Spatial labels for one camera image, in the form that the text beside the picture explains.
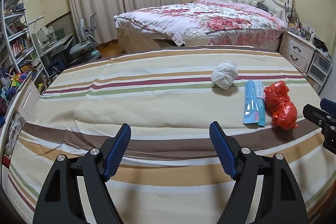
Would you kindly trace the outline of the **grey desk chair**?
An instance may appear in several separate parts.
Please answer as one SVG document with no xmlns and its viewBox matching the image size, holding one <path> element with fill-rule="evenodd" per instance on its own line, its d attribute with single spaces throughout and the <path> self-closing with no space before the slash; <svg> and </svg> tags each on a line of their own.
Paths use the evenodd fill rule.
<svg viewBox="0 0 336 224">
<path fill-rule="evenodd" d="M 94 13 L 90 16 L 90 26 L 88 28 L 84 25 L 84 19 L 78 21 L 77 34 L 80 43 L 74 45 L 69 51 L 70 57 L 72 58 L 71 65 L 80 65 L 101 58 L 101 52 L 97 49 L 99 42 L 95 37 L 95 31 L 97 30 L 95 24 L 96 14 L 97 13 Z"/>
</svg>

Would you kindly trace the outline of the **plastic drawer unit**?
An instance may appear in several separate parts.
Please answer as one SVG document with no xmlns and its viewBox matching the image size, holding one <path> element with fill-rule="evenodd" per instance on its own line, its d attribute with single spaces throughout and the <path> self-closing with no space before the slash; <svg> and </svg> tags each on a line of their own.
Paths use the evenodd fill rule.
<svg viewBox="0 0 336 224">
<path fill-rule="evenodd" d="M 329 54 L 319 49 L 315 50 L 306 74 L 306 80 L 317 94 L 321 92 L 331 68 L 332 63 Z"/>
</svg>

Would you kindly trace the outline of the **red plastic bag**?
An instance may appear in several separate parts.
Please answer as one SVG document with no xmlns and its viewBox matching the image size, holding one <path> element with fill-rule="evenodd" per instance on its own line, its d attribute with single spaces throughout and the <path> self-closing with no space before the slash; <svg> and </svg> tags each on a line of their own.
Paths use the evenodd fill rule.
<svg viewBox="0 0 336 224">
<path fill-rule="evenodd" d="M 265 104 L 272 116 L 272 125 L 283 130 L 296 127 L 297 108 L 288 96 L 289 88 L 284 81 L 278 81 L 264 89 Z"/>
</svg>

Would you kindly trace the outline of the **white bookshelf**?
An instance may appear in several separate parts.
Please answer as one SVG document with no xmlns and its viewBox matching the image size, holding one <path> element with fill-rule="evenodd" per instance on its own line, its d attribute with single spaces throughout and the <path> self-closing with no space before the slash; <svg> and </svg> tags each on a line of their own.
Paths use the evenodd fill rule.
<svg viewBox="0 0 336 224">
<path fill-rule="evenodd" d="M 1 0 L 1 69 L 6 77 L 30 74 L 39 93 L 46 88 L 48 77 L 33 45 L 24 0 Z"/>
</svg>

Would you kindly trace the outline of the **striped bed sheet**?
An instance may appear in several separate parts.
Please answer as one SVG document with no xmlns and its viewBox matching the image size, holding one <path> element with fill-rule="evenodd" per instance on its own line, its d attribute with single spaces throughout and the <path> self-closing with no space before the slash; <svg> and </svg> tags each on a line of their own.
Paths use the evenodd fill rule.
<svg viewBox="0 0 336 224">
<path fill-rule="evenodd" d="M 213 86 L 221 63 L 235 63 L 228 90 Z M 135 53 L 64 71 L 43 93 L 19 134 L 4 176 L 5 193 L 26 223 L 33 221 L 56 157 L 100 147 L 122 124 L 131 141 L 107 187 L 125 223 L 215 223 L 234 182 L 209 137 L 210 123 L 259 155 L 284 155 L 300 187 L 309 222 L 335 201 L 335 156 L 321 130 L 298 114 L 289 131 L 243 123 L 249 80 L 284 81 L 298 111 L 319 96 L 279 53 L 248 47 L 191 47 Z"/>
</svg>

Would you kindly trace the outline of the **white nightstand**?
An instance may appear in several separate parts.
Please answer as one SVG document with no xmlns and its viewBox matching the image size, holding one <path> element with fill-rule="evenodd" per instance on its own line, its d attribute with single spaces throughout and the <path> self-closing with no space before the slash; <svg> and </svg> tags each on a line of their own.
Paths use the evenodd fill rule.
<svg viewBox="0 0 336 224">
<path fill-rule="evenodd" d="M 316 47 L 301 36 L 286 30 L 282 34 L 279 53 L 301 74 L 307 75 Z"/>
</svg>

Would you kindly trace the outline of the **pink floral quilt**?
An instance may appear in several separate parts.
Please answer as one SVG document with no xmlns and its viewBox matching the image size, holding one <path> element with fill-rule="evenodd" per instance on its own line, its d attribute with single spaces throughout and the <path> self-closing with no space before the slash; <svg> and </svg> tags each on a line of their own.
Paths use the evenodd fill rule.
<svg viewBox="0 0 336 224">
<path fill-rule="evenodd" d="M 196 0 L 190 3 L 147 7 L 114 17 L 119 31 L 143 35 L 153 40 L 169 40 L 175 46 L 268 45 L 286 29 L 280 18 L 257 7 Z"/>
</svg>

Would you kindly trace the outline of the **study desk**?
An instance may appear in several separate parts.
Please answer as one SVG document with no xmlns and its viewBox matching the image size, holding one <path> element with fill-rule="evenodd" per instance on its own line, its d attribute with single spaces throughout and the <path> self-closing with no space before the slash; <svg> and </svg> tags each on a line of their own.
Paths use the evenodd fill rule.
<svg viewBox="0 0 336 224">
<path fill-rule="evenodd" d="M 33 46 L 46 72 L 46 77 L 52 81 L 66 68 L 68 61 L 64 51 L 68 50 L 75 37 L 73 32 L 66 34 L 64 28 L 54 30 L 52 25 L 38 28 L 37 23 L 44 17 L 42 15 L 33 19 L 28 26 Z"/>
</svg>

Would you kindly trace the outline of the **white bed with headboard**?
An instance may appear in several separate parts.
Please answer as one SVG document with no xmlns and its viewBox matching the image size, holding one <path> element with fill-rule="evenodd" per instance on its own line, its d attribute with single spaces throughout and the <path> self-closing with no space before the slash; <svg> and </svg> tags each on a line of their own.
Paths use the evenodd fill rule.
<svg viewBox="0 0 336 224">
<path fill-rule="evenodd" d="M 114 17 L 122 50 L 253 46 L 276 51 L 286 30 L 280 0 L 195 0 L 125 12 Z"/>
</svg>

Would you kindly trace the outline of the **white plastic bag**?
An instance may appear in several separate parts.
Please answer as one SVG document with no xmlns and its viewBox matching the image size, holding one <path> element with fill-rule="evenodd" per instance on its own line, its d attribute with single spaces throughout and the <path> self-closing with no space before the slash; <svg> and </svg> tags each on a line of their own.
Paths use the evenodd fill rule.
<svg viewBox="0 0 336 224">
<path fill-rule="evenodd" d="M 223 90 L 228 90 L 238 75 L 235 63 L 221 63 L 213 70 L 211 82 L 213 86 L 217 86 Z"/>
</svg>

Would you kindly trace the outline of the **blue plastic wrapper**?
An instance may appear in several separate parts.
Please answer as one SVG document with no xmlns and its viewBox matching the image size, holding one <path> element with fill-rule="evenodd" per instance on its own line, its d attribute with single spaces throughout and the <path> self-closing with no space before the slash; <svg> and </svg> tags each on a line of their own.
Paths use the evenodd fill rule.
<svg viewBox="0 0 336 224">
<path fill-rule="evenodd" d="M 249 80 L 245 83 L 244 124 L 265 126 L 264 85 L 261 81 Z"/>
</svg>

